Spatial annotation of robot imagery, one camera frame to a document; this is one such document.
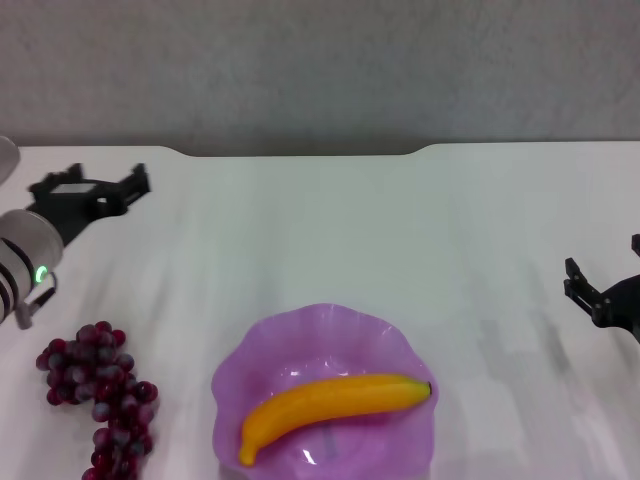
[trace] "gray wall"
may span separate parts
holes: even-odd
[[[638,0],[0,0],[0,133],[196,155],[635,139]]]

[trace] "banana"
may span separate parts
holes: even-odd
[[[335,377],[300,385],[274,395],[247,416],[238,459],[250,467],[261,448],[292,430],[334,418],[404,410],[430,395],[430,383],[394,374]]]

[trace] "grape bunch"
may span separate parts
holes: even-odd
[[[36,359],[38,370],[48,372],[51,405],[92,400],[92,418],[107,422],[93,434],[93,467],[82,480],[137,480],[142,460],[153,449],[149,424],[158,388],[139,382],[132,373],[133,357],[118,352],[126,338],[109,322],[85,325],[75,340],[51,340]]]

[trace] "grape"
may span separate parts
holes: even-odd
[[[113,383],[103,383],[98,387],[96,400],[106,402],[118,393],[118,386]]]
[[[124,372],[117,365],[110,365],[108,367],[98,367],[96,370],[98,378],[104,378],[115,383],[120,383],[124,380]]]
[[[134,426],[131,427],[131,438],[133,439],[140,438],[146,435],[148,431],[149,429],[147,428],[146,425],[140,425],[139,423],[136,423]]]
[[[64,366],[64,356],[61,353],[53,353],[49,357],[49,368],[54,370]]]
[[[96,323],[96,330],[99,332],[111,332],[113,328],[111,328],[111,324],[109,322],[98,322]]]
[[[102,480],[102,475],[95,468],[90,468],[82,474],[82,480]]]
[[[95,394],[96,384],[85,383],[76,387],[74,396],[79,402],[86,402],[87,400],[91,400],[95,396]]]
[[[68,402],[73,398],[73,390],[66,385],[60,385],[56,388],[58,398],[63,402]]]
[[[64,354],[68,357],[74,357],[77,345],[78,342],[76,340],[69,340],[64,347]]]
[[[75,383],[86,383],[89,380],[89,369],[87,367],[78,365],[73,367],[71,371],[71,378]]]
[[[110,430],[113,443],[119,445],[120,447],[124,447],[127,443],[129,443],[131,433],[128,430],[118,427],[113,427]]]
[[[132,442],[127,448],[127,453],[130,456],[142,457],[144,455],[144,445],[142,442]]]
[[[55,388],[62,383],[63,374],[60,370],[51,370],[47,374],[47,385],[51,388]]]
[[[151,451],[153,450],[153,439],[151,438],[151,435],[145,435],[140,439],[140,441],[144,446],[144,454],[149,455],[149,453],[151,453]]]
[[[114,330],[113,332],[111,332],[111,335],[113,335],[113,338],[115,338],[116,347],[118,348],[127,341],[127,335],[122,330]]]
[[[154,413],[151,405],[142,405],[138,409],[138,422],[140,422],[142,425],[149,425],[149,423],[151,423],[151,420],[153,420],[153,417]]]
[[[95,343],[95,341],[98,340],[98,331],[93,325],[85,325],[78,330],[76,339],[80,343]]]
[[[108,428],[99,428],[93,434],[93,444],[96,450],[104,450],[111,444],[111,432]]]
[[[151,384],[151,393],[147,397],[147,403],[153,402],[156,398],[158,398],[158,387],[156,387],[153,383]]]
[[[98,345],[101,347],[111,347],[115,343],[116,341],[114,340],[113,335],[109,332],[100,332],[98,336]]]
[[[41,370],[43,372],[46,372],[47,370],[49,370],[49,355],[46,353],[41,353],[40,355],[38,355],[38,358],[36,358],[36,368],[38,370]]]
[[[61,338],[54,338],[49,343],[49,351],[51,353],[64,353],[64,349],[67,346],[67,342]]]
[[[111,415],[111,407],[108,403],[96,403],[91,411],[91,417],[98,423],[106,422]]]
[[[124,381],[124,391],[127,393],[133,393],[136,389],[136,385],[138,385],[136,376],[132,373],[127,373],[126,379]]]
[[[96,360],[96,349],[88,343],[78,343],[75,347],[74,357],[79,362],[92,364]]]
[[[62,403],[62,400],[60,400],[58,394],[53,388],[47,392],[47,402],[49,402],[54,407]]]
[[[68,367],[64,370],[63,373],[64,383],[74,383],[73,382],[73,367]]]
[[[116,358],[116,365],[118,365],[125,372],[130,372],[133,369],[133,365],[135,362],[133,361],[133,357],[128,353],[121,353]]]
[[[111,347],[102,347],[98,349],[98,363],[101,365],[109,365],[116,358],[116,351]]]
[[[109,428],[120,428],[125,430],[129,427],[129,420],[124,417],[114,417],[109,419]]]
[[[138,409],[138,401],[133,395],[127,394],[122,398],[120,409],[127,415],[134,415]]]
[[[91,465],[99,472],[108,472],[113,465],[111,454],[107,452],[93,452],[91,454]]]
[[[122,459],[122,462],[120,462],[120,468],[118,468],[118,471],[120,475],[128,475],[131,473],[136,473],[137,469],[138,459],[135,456],[127,455]]]
[[[136,385],[135,395],[141,402],[146,402],[152,392],[153,385],[150,382],[139,382],[138,385]]]

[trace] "green light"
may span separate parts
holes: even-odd
[[[47,273],[49,273],[49,270],[44,265],[38,267],[38,270],[36,270],[36,283],[42,283],[42,280],[47,276]]]

